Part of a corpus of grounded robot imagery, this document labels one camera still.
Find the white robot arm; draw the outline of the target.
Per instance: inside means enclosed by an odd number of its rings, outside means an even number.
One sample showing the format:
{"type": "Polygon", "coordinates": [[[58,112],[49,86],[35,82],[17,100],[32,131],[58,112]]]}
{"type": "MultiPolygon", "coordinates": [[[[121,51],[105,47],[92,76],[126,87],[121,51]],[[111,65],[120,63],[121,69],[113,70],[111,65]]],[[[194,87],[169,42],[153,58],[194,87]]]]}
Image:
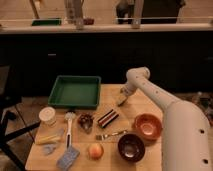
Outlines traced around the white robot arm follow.
{"type": "Polygon", "coordinates": [[[140,89],[162,111],[162,171],[213,171],[208,133],[210,124],[202,110],[149,81],[147,67],[126,72],[117,104],[140,89]]]}

